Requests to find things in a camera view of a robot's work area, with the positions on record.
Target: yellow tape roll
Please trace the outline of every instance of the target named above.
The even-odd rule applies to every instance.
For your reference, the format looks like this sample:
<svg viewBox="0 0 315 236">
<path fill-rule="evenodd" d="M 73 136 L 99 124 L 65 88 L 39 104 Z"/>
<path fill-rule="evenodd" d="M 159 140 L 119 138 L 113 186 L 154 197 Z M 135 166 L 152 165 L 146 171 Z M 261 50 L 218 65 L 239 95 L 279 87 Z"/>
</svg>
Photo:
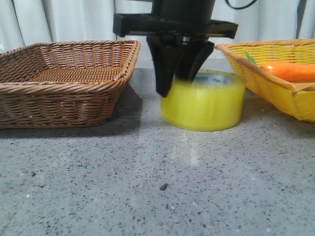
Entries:
<svg viewBox="0 0 315 236">
<path fill-rule="evenodd" d="M 235 126 L 242 115 L 245 81 L 232 73 L 200 70 L 193 83 L 175 79 L 161 98 L 162 117 L 190 130 L 214 131 Z"/>
</svg>

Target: yellow basket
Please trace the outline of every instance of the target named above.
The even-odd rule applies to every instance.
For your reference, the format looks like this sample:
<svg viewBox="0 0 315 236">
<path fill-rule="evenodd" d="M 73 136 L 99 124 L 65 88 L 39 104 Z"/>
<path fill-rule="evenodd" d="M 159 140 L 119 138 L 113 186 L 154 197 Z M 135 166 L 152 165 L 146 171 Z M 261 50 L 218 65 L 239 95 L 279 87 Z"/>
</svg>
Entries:
<svg viewBox="0 0 315 236">
<path fill-rule="evenodd" d="M 246 86 L 298 120 L 315 121 L 315 83 L 290 83 L 260 68 L 265 61 L 280 60 L 315 63 L 315 39 L 219 44 L 235 73 L 246 79 Z M 244 52 L 257 65 L 246 59 Z"/>
</svg>

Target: brown wicker basket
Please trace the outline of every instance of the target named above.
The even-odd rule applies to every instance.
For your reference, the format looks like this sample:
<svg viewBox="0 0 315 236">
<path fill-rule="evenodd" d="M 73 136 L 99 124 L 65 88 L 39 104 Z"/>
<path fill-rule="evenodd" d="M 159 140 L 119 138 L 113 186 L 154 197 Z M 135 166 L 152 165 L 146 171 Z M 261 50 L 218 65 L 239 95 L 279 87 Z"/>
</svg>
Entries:
<svg viewBox="0 0 315 236">
<path fill-rule="evenodd" d="M 38 43 L 0 55 L 0 128 L 101 125 L 129 81 L 135 40 Z"/>
</svg>

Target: black mount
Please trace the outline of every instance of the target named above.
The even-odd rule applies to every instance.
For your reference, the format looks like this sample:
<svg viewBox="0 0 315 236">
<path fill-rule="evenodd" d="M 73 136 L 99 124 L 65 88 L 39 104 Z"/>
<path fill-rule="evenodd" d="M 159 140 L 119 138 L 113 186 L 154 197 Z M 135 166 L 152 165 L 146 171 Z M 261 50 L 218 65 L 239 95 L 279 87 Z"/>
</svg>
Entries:
<svg viewBox="0 0 315 236">
<path fill-rule="evenodd" d="M 193 81 L 212 53 L 209 37 L 234 38 L 238 25 L 211 20 L 215 0 L 153 0 L 151 14 L 115 14 L 118 36 L 147 35 L 157 82 L 166 97 L 174 76 Z"/>
</svg>

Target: basket rim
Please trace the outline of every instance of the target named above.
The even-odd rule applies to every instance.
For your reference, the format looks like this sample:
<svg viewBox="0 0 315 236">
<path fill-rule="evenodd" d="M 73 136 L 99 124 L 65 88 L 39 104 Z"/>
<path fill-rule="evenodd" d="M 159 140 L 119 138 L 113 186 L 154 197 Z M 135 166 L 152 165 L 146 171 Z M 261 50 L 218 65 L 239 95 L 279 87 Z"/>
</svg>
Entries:
<svg viewBox="0 0 315 236">
<path fill-rule="evenodd" d="M 120 40 L 86 40 L 86 41 L 64 41 L 64 42 L 49 42 L 35 43 L 28 46 L 13 49 L 11 51 L 0 54 L 1 57 L 13 55 L 17 52 L 28 48 L 35 47 L 52 47 L 55 45 L 98 45 L 98 44 L 117 44 L 130 43 L 132 49 L 126 59 L 125 64 L 120 67 L 120 73 L 112 81 L 102 82 L 4 82 L 0 83 L 0 95 L 4 94 L 47 94 L 47 93 L 86 93 L 86 92 L 104 92 L 114 89 L 122 84 L 125 84 L 133 73 L 136 59 L 140 50 L 140 41 L 130 39 Z"/>
<path fill-rule="evenodd" d="M 230 51 L 229 48 L 235 47 L 257 47 L 257 46 L 305 46 L 315 44 L 315 39 L 288 39 L 288 40 L 269 40 L 269 41 L 252 41 L 252 42 L 243 42 L 243 43 L 230 43 L 230 44 L 218 44 L 215 46 L 215 49 L 222 51 L 227 56 L 230 56 L 236 62 L 244 65 L 248 69 L 252 70 L 256 74 L 262 76 L 268 81 L 278 84 L 286 89 L 289 89 L 293 94 L 296 94 L 299 91 L 314 91 L 315 82 L 309 83 L 291 83 L 284 79 L 281 79 L 266 70 L 262 69 L 260 66 L 257 66 L 252 61 L 247 58 L 236 54 L 235 52 Z"/>
</svg>

